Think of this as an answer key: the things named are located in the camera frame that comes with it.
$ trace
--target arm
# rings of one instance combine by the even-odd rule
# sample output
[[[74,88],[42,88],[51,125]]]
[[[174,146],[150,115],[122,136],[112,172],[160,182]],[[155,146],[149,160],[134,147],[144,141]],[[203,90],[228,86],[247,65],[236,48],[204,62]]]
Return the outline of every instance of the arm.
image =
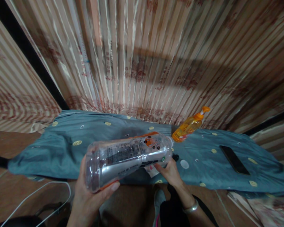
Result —
[[[80,173],[75,186],[75,197],[67,227],[92,226],[98,215],[100,206],[118,189],[116,182],[104,190],[93,194],[85,186],[85,156],[81,161]]]
[[[172,185],[179,195],[183,209],[188,209],[195,204],[195,198],[190,194],[186,184],[182,181],[177,169],[176,162],[172,159],[164,169],[159,164],[155,165],[156,169]],[[198,207],[195,211],[187,214],[191,226],[214,226],[204,211]]]

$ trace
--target orange pump bottle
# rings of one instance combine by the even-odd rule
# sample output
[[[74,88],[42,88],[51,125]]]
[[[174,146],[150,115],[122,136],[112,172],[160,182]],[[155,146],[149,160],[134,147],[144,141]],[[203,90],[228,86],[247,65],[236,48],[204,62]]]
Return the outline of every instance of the orange pump bottle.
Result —
[[[183,124],[181,124],[180,127],[172,134],[171,137],[174,139],[174,141],[178,143],[183,142],[189,134],[192,134],[194,131],[196,131],[202,124],[204,113],[209,111],[210,108],[204,106],[202,107],[202,111],[200,113],[187,118]]]

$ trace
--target wooden floor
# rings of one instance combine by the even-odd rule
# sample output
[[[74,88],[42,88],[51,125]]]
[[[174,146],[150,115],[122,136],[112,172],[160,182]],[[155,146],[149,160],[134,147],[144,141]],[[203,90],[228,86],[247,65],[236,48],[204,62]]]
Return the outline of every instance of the wooden floor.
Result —
[[[0,156],[12,158],[20,153],[27,145],[39,138],[39,133],[22,134],[0,132]],[[23,175],[12,175],[0,168],[0,222],[4,221],[19,203],[44,185],[48,180],[41,182],[31,181]],[[72,189],[75,182],[70,182]],[[155,214],[153,196],[157,187],[161,188],[167,199],[170,194],[164,184],[121,187],[100,208],[103,226],[152,226]],[[256,226],[228,197],[225,190],[208,190],[203,187],[189,186],[192,194],[198,196],[213,213],[219,226]],[[48,203],[65,201],[68,198],[68,188],[64,184],[50,184],[26,200],[13,217],[33,215],[42,206]],[[47,226],[55,226],[69,209],[66,207],[58,216],[53,216]]]

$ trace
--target white bottle cap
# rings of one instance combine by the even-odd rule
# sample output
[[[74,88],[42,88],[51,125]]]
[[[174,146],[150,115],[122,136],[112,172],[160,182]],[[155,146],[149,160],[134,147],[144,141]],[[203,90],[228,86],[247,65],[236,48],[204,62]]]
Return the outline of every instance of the white bottle cap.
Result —
[[[188,162],[185,161],[185,160],[181,160],[181,161],[180,161],[180,164],[181,164],[181,166],[182,166],[184,169],[188,169],[188,168],[189,168],[189,164],[188,164]]]

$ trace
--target black phone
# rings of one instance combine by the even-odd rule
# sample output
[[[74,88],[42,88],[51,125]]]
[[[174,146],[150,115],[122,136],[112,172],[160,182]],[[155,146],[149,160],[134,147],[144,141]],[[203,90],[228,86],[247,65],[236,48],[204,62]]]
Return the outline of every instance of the black phone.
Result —
[[[230,147],[226,146],[220,146],[221,150],[223,151],[224,155],[230,162],[231,166],[237,173],[245,174],[245,175],[250,175],[248,170],[245,168],[245,166],[242,164],[240,159],[236,156],[234,151]]]

